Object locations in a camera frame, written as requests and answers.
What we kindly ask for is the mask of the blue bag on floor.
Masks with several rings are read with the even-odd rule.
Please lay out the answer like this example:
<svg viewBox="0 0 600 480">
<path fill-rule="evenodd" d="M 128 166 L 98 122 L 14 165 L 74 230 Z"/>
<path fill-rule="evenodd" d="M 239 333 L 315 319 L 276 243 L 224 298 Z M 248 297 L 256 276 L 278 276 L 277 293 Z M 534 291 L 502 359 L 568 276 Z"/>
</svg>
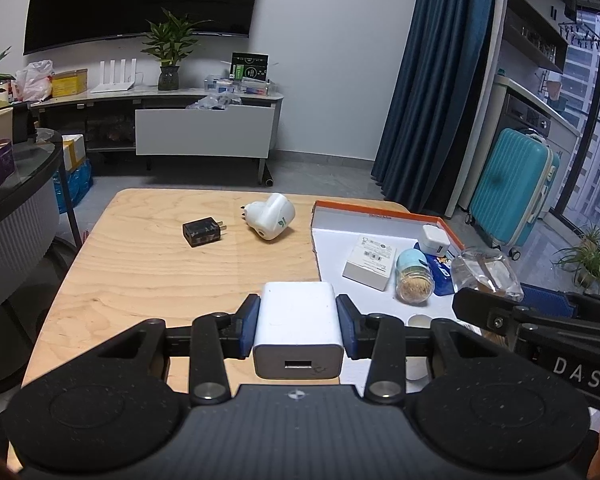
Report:
<svg viewBox="0 0 600 480">
<path fill-rule="evenodd" d="M 90 161 L 85 159 L 75 170 L 68 171 L 66 177 L 71 203 L 73 206 L 76 206 L 84 199 L 84 196 L 93 185 L 92 166 Z M 53 181 L 58 210 L 61 214 L 64 214 L 67 211 L 67 206 L 64 192 L 62 192 L 58 171 L 54 173 Z"/>
</svg>

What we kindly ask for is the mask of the orange-rimmed white box lid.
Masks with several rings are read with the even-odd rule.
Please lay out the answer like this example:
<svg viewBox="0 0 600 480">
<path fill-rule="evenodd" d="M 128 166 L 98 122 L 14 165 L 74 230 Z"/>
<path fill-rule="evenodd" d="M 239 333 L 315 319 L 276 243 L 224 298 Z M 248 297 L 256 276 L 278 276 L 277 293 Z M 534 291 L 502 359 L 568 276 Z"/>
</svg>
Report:
<svg viewBox="0 0 600 480">
<path fill-rule="evenodd" d="M 318 200 L 311 222 L 318 275 L 337 295 L 348 295 L 363 313 L 390 314 L 414 327 L 426 327 L 434 318 L 455 320 L 452 295 L 433 294 L 413 304 L 396 292 L 396 259 L 416 245 L 424 226 L 446 233 L 448 257 L 464 248 L 438 217 Z"/>
</svg>

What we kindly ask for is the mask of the dark round glass table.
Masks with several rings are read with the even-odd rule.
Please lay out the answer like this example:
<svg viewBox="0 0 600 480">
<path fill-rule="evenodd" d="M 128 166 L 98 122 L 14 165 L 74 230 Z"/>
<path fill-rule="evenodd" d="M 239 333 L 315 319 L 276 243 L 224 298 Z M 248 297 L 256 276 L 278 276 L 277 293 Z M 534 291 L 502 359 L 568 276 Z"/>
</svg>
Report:
<svg viewBox="0 0 600 480">
<path fill-rule="evenodd" d="M 18 143 L 12 152 L 15 171 L 0 186 L 0 393 L 23 378 L 36 337 L 23 325 L 12 296 L 45 258 L 58 278 L 64 278 L 70 263 L 62 255 L 76 256 L 82 248 L 72 205 L 67 206 L 67 218 L 73 240 L 56 235 L 55 176 L 60 177 L 64 199 L 70 198 L 61 135 L 54 131 L 46 143 Z"/>
</svg>

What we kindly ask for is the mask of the black USB charger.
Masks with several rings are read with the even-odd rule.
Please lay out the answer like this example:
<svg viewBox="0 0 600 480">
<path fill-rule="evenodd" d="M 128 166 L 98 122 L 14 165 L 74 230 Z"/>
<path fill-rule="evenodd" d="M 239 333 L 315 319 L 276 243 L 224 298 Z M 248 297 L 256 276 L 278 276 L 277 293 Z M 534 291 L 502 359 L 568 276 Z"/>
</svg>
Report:
<svg viewBox="0 0 600 480">
<path fill-rule="evenodd" d="M 217 242 L 221 239 L 226 225 L 212 217 L 202 218 L 182 225 L 183 236 L 191 248 Z"/>
</svg>

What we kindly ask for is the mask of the clear plastic case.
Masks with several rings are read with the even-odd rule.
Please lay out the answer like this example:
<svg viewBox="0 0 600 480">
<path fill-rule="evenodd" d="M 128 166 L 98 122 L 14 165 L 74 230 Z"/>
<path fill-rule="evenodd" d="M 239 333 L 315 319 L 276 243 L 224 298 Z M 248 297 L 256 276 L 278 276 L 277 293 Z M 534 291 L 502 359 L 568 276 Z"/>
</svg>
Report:
<svg viewBox="0 0 600 480">
<path fill-rule="evenodd" d="M 451 262 L 454 292 L 470 288 L 521 302 L 520 281 L 508 259 L 497 249 L 468 248 Z"/>
</svg>

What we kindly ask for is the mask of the washing machine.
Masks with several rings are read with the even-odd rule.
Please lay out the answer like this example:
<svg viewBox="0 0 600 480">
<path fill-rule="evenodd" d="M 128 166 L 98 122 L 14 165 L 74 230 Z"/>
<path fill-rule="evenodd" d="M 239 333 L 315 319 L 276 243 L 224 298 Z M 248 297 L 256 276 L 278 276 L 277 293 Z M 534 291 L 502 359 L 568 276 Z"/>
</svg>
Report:
<svg viewBox="0 0 600 480">
<path fill-rule="evenodd" d="M 505 128 L 527 134 L 535 133 L 547 139 L 550 133 L 550 116 L 542 110 L 537 110 L 527 101 L 507 93 L 496 132 L 500 133 Z"/>
</svg>

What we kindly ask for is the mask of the white four-antenna router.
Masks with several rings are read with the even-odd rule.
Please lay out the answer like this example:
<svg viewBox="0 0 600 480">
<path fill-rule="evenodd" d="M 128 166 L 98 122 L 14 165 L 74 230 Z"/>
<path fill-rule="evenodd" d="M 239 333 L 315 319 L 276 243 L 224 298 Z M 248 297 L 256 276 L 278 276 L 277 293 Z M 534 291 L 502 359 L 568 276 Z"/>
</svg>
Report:
<svg viewBox="0 0 600 480">
<path fill-rule="evenodd" d="M 108 64 L 99 62 L 99 82 L 92 89 L 93 93 L 111 93 L 128 91 L 134 87 L 137 59 L 132 58 L 130 67 L 126 67 L 126 59 L 120 62 L 111 60 Z"/>
</svg>

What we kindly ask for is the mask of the toothpick jar teal lid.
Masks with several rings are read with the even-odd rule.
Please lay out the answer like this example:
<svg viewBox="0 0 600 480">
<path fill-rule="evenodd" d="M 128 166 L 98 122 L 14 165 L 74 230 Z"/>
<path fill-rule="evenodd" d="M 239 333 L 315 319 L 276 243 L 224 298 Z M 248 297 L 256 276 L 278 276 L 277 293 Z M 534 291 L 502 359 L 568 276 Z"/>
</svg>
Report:
<svg viewBox="0 0 600 480">
<path fill-rule="evenodd" d="M 404 304 L 423 304 L 434 293 L 434 278 L 425 255 L 405 249 L 396 259 L 396 296 Z"/>
</svg>

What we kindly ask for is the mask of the potted bamboo in dark vase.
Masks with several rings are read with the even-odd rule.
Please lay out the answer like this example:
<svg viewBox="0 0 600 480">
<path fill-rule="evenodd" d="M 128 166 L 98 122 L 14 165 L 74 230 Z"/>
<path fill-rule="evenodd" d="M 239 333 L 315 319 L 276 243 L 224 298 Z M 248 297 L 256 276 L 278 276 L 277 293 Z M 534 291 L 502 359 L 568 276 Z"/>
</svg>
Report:
<svg viewBox="0 0 600 480">
<path fill-rule="evenodd" d="M 197 28 L 208 20 L 192 21 L 188 16 L 176 16 L 162 10 L 161 22 L 148 22 L 142 52 L 155 58 L 160 65 L 157 88 L 174 91 L 180 88 L 180 64 L 195 50 L 199 40 Z"/>
</svg>

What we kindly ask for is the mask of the white USB charger block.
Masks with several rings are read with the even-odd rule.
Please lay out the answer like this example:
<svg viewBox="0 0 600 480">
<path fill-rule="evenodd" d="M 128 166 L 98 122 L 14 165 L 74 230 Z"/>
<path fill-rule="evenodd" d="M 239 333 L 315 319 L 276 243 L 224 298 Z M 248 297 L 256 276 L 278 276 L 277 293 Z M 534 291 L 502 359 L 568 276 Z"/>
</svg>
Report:
<svg viewBox="0 0 600 480">
<path fill-rule="evenodd" d="M 266 283 L 252 355 L 254 370 L 263 379 L 337 378 L 344 348 L 332 285 Z"/>
</svg>

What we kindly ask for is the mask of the teal hard-shell suitcase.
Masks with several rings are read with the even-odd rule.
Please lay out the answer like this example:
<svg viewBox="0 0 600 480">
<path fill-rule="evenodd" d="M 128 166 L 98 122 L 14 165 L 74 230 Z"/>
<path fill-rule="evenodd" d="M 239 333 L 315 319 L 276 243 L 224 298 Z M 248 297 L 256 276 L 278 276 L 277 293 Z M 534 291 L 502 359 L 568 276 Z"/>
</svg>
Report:
<svg viewBox="0 0 600 480">
<path fill-rule="evenodd" d="M 532 131 L 498 135 L 468 206 L 466 222 L 491 248 L 520 258 L 559 169 L 559 156 Z"/>
</svg>

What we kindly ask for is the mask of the cardboard box yellow tape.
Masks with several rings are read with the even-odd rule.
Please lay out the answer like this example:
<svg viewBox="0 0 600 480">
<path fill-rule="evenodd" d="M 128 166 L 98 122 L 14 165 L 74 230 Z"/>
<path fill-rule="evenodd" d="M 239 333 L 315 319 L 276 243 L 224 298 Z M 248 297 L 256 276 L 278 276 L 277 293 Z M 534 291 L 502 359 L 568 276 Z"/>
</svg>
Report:
<svg viewBox="0 0 600 480">
<path fill-rule="evenodd" d="M 65 168 L 68 172 L 73 172 L 86 159 L 84 136 L 79 133 L 63 134 L 61 139 Z"/>
</svg>

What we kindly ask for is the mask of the white plug-in device leaf logo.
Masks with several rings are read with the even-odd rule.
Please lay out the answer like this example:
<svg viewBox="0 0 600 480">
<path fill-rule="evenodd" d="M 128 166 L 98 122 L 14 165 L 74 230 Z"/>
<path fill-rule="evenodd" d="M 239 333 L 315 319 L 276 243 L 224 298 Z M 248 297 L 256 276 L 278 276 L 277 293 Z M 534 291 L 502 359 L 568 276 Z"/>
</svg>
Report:
<svg viewBox="0 0 600 480">
<path fill-rule="evenodd" d="M 279 237 L 295 216 L 294 204 L 280 193 L 242 206 L 242 218 L 246 225 L 267 242 Z"/>
</svg>

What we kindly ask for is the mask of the white flat product box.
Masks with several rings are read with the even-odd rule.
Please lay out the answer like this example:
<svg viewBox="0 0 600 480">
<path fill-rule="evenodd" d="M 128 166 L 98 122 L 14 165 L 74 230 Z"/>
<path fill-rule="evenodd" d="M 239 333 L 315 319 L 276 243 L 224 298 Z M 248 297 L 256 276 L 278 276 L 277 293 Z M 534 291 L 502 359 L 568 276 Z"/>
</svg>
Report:
<svg viewBox="0 0 600 480">
<path fill-rule="evenodd" d="M 389 283 L 394 260 L 396 248 L 382 240 L 360 235 L 347 258 L 342 276 L 383 292 Z"/>
</svg>

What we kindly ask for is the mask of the small white folding-plug charger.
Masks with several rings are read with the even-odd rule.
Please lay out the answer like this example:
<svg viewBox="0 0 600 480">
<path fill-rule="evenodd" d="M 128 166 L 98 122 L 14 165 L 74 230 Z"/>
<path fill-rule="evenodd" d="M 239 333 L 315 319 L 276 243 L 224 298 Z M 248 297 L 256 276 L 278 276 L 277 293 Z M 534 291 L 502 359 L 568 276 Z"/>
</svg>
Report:
<svg viewBox="0 0 600 480">
<path fill-rule="evenodd" d="M 444 257 L 451 246 L 448 233 L 432 224 L 424 224 L 418 236 L 419 250 L 433 257 Z"/>
</svg>

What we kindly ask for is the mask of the black green display card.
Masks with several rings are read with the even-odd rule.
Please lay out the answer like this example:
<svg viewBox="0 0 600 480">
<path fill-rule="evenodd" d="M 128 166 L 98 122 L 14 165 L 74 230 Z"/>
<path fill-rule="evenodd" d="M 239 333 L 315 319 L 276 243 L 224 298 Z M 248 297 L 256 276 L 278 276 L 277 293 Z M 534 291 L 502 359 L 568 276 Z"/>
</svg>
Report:
<svg viewBox="0 0 600 480">
<path fill-rule="evenodd" d="M 230 79 L 268 80 L 268 55 L 250 52 L 234 52 L 230 60 Z"/>
</svg>

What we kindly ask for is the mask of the spider plant on floor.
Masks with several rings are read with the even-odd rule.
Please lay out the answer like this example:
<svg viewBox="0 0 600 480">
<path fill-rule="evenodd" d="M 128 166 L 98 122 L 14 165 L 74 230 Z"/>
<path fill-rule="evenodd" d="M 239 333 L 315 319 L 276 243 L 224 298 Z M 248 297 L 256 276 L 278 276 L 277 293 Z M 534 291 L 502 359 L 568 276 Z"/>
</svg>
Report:
<svg viewBox="0 0 600 480">
<path fill-rule="evenodd" d="M 588 226 L 577 245 L 559 249 L 556 264 L 586 292 L 600 294 L 600 226 Z"/>
</svg>

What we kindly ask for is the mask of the dark blue curtain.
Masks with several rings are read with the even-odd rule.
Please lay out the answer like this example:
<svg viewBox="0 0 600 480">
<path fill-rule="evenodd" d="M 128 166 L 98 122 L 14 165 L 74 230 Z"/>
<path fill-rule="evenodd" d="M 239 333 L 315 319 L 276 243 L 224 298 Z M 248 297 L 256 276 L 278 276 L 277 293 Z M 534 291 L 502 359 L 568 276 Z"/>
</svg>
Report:
<svg viewBox="0 0 600 480">
<path fill-rule="evenodd" d="M 494 0 L 416 0 L 372 169 L 386 200 L 441 216 L 478 106 Z"/>
</svg>

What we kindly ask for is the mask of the white TV cabinet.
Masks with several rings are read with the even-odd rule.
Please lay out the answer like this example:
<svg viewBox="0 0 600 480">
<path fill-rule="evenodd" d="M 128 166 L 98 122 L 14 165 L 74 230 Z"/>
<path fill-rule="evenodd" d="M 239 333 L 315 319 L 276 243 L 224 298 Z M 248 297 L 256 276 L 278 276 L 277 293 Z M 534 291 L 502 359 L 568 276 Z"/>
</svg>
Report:
<svg viewBox="0 0 600 480">
<path fill-rule="evenodd" d="M 31 105 L 40 125 L 81 133 L 87 154 L 215 156 L 252 159 L 260 185 L 271 186 L 268 158 L 274 150 L 283 96 L 241 94 L 224 110 L 198 110 L 208 92 L 185 88 L 160 91 L 85 91 Z"/>
</svg>

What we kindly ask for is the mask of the white plastic bag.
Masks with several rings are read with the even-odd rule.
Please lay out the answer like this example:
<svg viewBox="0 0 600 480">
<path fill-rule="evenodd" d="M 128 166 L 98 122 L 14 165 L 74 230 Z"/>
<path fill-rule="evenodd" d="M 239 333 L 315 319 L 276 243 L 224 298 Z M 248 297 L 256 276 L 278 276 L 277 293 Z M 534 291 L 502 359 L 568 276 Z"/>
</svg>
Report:
<svg viewBox="0 0 600 480">
<path fill-rule="evenodd" d="M 54 66 L 51 60 L 29 63 L 15 73 L 15 99 L 20 102 L 41 102 L 52 94 Z"/>
</svg>

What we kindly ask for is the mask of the yellow box on cabinet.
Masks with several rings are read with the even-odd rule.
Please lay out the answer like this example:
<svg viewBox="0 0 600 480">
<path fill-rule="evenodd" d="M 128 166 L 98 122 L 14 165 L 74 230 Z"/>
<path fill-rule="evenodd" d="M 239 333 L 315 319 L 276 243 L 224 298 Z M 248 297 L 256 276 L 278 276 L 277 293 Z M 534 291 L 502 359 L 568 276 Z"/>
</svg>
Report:
<svg viewBox="0 0 600 480">
<path fill-rule="evenodd" d="M 87 90 L 87 69 L 67 70 L 66 72 L 53 73 L 52 97 L 54 99 L 64 96 L 76 96 Z"/>
</svg>

